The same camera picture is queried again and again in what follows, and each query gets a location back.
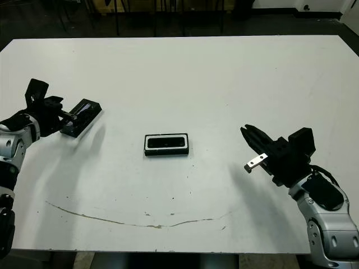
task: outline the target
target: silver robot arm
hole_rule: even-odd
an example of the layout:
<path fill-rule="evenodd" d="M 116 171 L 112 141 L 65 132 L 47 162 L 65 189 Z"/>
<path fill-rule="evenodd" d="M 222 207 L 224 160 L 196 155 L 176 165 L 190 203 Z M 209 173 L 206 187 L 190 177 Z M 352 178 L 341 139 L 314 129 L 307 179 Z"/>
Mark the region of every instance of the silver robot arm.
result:
<path fill-rule="evenodd" d="M 289 195 L 297 201 L 307 222 L 312 262 L 326 268 L 359 268 L 359 232 L 349 215 L 347 195 L 330 183 L 343 196 L 343 202 L 328 210 L 314 201 L 302 187 L 308 180 L 316 179 L 311 175 L 299 181 L 289 189 Z"/>
<path fill-rule="evenodd" d="M 328 171 L 309 164 L 315 152 L 312 130 L 303 128 L 288 141 L 273 141 L 256 127 L 245 127 L 241 132 L 246 142 L 259 154 L 245 169 L 250 173 L 260 165 L 277 186 L 289 188 L 307 223 L 313 264 L 359 269 L 359 233 L 349 215 L 349 199 Z"/>

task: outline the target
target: tabletop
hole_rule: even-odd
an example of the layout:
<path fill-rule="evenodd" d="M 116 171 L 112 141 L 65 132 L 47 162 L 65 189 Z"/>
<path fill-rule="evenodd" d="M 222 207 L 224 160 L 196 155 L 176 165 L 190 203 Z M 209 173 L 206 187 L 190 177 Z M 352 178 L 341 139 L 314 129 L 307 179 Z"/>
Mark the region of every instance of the tabletop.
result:
<path fill-rule="evenodd" d="M 82 139 L 31 145 L 15 186 L 13 248 L 309 253 L 286 187 L 240 134 L 314 132 L 359 224 L 359 58 L 338 36 L 13 40 L 0 53 L 0 117 L 31 78 L 69 111 L 104 113 Z M 145 135 L 188 133 L 188 156 L 146 157 Z"/>

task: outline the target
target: black plastic part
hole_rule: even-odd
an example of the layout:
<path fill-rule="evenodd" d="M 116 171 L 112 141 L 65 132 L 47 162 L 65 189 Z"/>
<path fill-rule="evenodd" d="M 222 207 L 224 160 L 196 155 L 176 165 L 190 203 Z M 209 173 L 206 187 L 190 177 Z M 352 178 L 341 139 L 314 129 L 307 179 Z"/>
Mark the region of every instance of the black plastic part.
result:
<path fill-rule="evenodd" d="M 71 111 L 70 114 L 77 116 L 76 122 L 65 121 L 61 132 L 71 136 L 78 137 L 79 134 L 96 118 L 102 108 L 99 103 L 82 99 Z"/>
<path fill-rule="evenodd" d="M 179 136 L 166 137 L 168 135 L 185 135 L 186 138 Z M 148 149 L 146 149 L 147 136 L 158 136 L 148 139 Z M 145 136 L 144 152 L 146 156 L 188 154 L 189 151 L 187 133 L 147 134 Z"/>
<path fill-rule="evenodd" d="M 302 128 L 288 136 L 288 142 L 298 152 L 303 152 L 309 157 L 315 152 L 313 131 L 311 128 Z"/>
<path fill-rule="evenodd" d="M 19 171 L 16 166 L 0 161 L 0 186 L 13 191 Z"/>
<path fill-rule="evenodd" d="M 61 114 L 63 98 L 57 96 L 45 98 L 48 86 L 46 82 L 32 78 L 25 93 L 27 108 L 18 112 L 18 114 L 31 115 L 37 120 L 42 137 L 49 136 L 62 127 L 58 116 Z"/>
<path fill-rule="evenodd" d="M 313 201 L 327 210 L 334 210 L 344 202 L 340 191 L 319 173 L 312 175 L 302 188 L 309 193 Z"/>
<path fill-rule="evenodd" d="M 23 113 L 23 110 L 16 113 L 12 117 L 5 119 L 0 122 L 0 124 L 5 125 L 10 131 L 19 131 L 26 126 L 28 126 L 31 123 L 30 117 Z M 35 132 L 31 132 L 31 135 L 33 137 L 36 136 Z"/>
<path fill-rule="evenodd" d="M 25 93 L 27 108 L 36 105 L 38 102 L 42 102 L 48 87 L 49 85 L 46 82 L 32 78 Z"/>
<path fill-rule="evenodd" d="M 7 208 L 0 212 L 0 259 L 11 250 L 13 235 L 15 233 L 15 213 Z"/>
<path fill-rule="evenodd" d="M 311 173 L 310 156 L 315 151 L 311 129 L 303 128 L 289 137 L 289 141 L 279 137 L 273 141 L 258 128 L 245 125 L 241 128 L 243 137 L 257 154 L 268 157 L 261 163 L 263 169 L 274 175 L 273 182 L 290 188 Z"/>
<path fill-rule="evenodd" d="M 0 196 L 0 208 L 5 207 L 12 209 L 13 198 L 9 194 L 3 194 Z"/>

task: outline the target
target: dark floor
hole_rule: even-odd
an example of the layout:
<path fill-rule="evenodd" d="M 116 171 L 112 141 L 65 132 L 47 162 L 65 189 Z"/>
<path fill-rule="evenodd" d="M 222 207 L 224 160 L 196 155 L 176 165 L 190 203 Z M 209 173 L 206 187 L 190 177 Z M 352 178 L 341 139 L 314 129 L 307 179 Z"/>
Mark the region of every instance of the dark floor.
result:
<path fill-rule="evenodd" d="M 64 25 L 45 0 L 0 0 L 0 49 L 19 38 L 104 38 L 156 36 L 220 36 L 220 35 L 339 35 L 358 55 L 359 36 L 334 18 L 296 18 L 292 14 L 252 15 L 236 20 L 230 13 L 158 12 L 154 14 L 122 13 L 119 35 L 113 14 L 89 16 L 83 4 L 66 3 L 68 18 L 61 9 Z"/>

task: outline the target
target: chair leg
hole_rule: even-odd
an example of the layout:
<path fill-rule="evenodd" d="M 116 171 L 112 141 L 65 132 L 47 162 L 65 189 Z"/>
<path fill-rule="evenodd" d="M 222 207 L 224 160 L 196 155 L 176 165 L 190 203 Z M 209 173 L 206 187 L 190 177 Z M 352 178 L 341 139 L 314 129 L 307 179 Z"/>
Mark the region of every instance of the chair leg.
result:
<path fill-rule="evenodd" d="M 185 29 L 185 0 L 182 0 L 182 35 L 186 36 L 186 29 Z"/>
<path fill-rule="evenodd" d="M 62 3 L 62 8 L 63 8 L 63 10 L 64 10 L 64 12 L 65 12 L 65 15 L 66 15 L 67 20 L 68 20 L 68 21 L 71 21 L 71 20 L 70 20 L 70 16 L 68 15 L 68 12 L 67 12 L 67 8 L 66 8 L 66 4 L 65 4 L 65 3 Z"/>
<path fill-rule="evenodd" d="M 220 33 L 223 33 L 224 0 L 222 0 L 222 11 L 220 14 Z"/>
<path fill-rule="evenodd" d="M 153 29 L 153 35 L 154 37 L 157 36 L 157 0 L 154 0 L 154 6 L 155 6 L 155 15 L 154 15 L 154 29 Z"/>
<path fill-rule="evenodd" d="M 95 28 L 95 25 L 94 25 L 94 22 L 93 22 L 93 20 L 92 20 L 92 18 L 91 18 L 91 13 L 90 13 L 90 10 L 89 10 L 90 6 L 89 6 L 89 3 L 88 3 L 88 2 L 85 2 L 85 1 L 87 1 L 87 0 L 83 0 L 82 2 L 83 2 L 84 5 L 85 5 L 86 13 L 87 13 L 87 15 L 88 15 L 88 18 L 89 18 L 89 20 L 90 20 L 90 23 L 91 23 L 91 26 L 92 26 L 92 29 L 93 29 L 93 28 Z"/>
<path fill-rule="evenodd" d="M 118 14 L 117 14 L 117 0 L 114 0 L 114 19 L 116 21 L 116 34 L 119 35 L 118 31 Z"/>
<path fill-rule="evenodd" d="M 122 8 L 123 8 L 123 10 L 124 10 L 125 12 L 127 12 L 127 10 L 126 10 L 126 5 L 125 5 L 125 3 L 124 3 L 124 1 L 123 1 L 123 0 L 121 0 L 121 4 L 122 4 Z"/>
<path fill-rule="evenodd" d="M 52 3 L 53 3 L 53 6 L 54 6 L 54 8 L 55 8 L 55 10 L 56 10 L 56 13 L 57 13 L 58 18 L 60 19 L 60 23 L 61 23 L 61 25 L 62 25 L 62 27 L 63 27 L 63 30 L 64 30 L 65 32 L 67 32 L 65 23 L 63 22 L 63 19 L 62 19 L 62 16 L 61 16 L 61 12 L 60 12 L 60 8 L 59 8 L 59 3 L 58 3 L 58 1 L 60 1 L 60 0 L 53 0 Z"/>

